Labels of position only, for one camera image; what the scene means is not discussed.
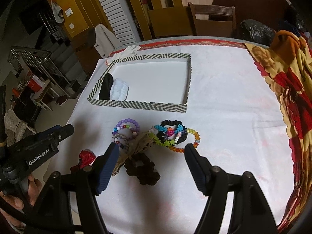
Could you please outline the person left hand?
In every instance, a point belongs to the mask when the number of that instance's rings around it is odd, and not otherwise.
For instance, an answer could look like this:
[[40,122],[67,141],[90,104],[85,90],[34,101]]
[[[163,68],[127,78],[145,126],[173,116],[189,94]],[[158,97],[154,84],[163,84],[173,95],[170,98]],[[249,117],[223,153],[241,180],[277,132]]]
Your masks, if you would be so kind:
[[[28,176],[28,191],[27,191],[27,201],[30,205],[34,206],[39,193],[42,188],[42,183],[40,180],[36,179],[31,173]],[[15,209],[22,211],[24,208],[24,204],[22,200],[18,197],[14,197],[11,195],[5,195],[1,192],[1,198],[3,198],[8,204],[10,204]],[[23,233],[25,229],[25,224],[21,221],[16,220],[14,217],[9,215],[3,209],[1,209],[1,215],[6,219],[7,223],[11,226],[11,228],[17,233]]]

